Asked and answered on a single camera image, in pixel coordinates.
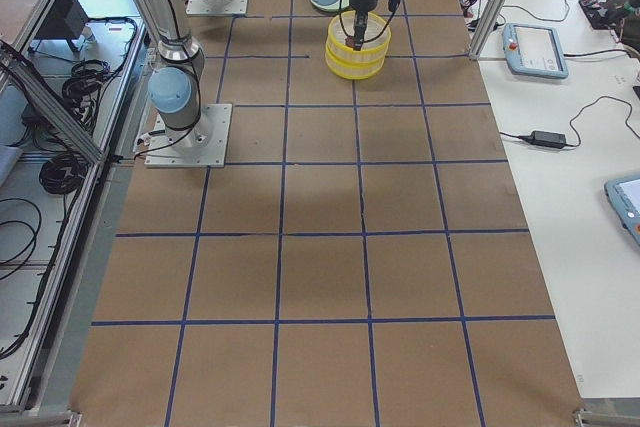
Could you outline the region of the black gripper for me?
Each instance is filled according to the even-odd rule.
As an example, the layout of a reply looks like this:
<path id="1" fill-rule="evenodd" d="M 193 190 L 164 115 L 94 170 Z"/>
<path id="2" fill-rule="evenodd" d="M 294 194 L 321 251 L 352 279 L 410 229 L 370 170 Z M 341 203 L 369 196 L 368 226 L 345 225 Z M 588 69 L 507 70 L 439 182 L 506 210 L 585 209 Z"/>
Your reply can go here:
<path id="1" fill-rule="evenodd" d="M 349 0 L 349 6 L 354 11 L 353 37 L 346 37 L 346 46 L 354 50 L 362 49 L 367 29 L 367 16 L 377 7 L 377 4 L 378 0 Z"/>

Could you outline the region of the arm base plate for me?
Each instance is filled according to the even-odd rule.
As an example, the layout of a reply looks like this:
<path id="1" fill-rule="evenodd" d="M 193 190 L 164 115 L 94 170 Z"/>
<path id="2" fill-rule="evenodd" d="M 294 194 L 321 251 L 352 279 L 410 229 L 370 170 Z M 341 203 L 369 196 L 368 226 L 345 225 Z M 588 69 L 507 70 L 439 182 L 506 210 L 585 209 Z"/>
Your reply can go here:
<path id="1" fill-rule="evenodd" d="M 191 17 L 244 15 L 249 0 L 188 0 L 186 13 Z"/>
<path id="2" fill-rule="evenodd" d="M 229 130 L 232 117 L 231 104 L 206 104 L 201 109 L 199 122 L 184 133 L 165 127 L 156 115 L 154 128 L 163 133 L 153 136 L 144 155 L 148 168 L 199 168 L 225 166 Z"/>

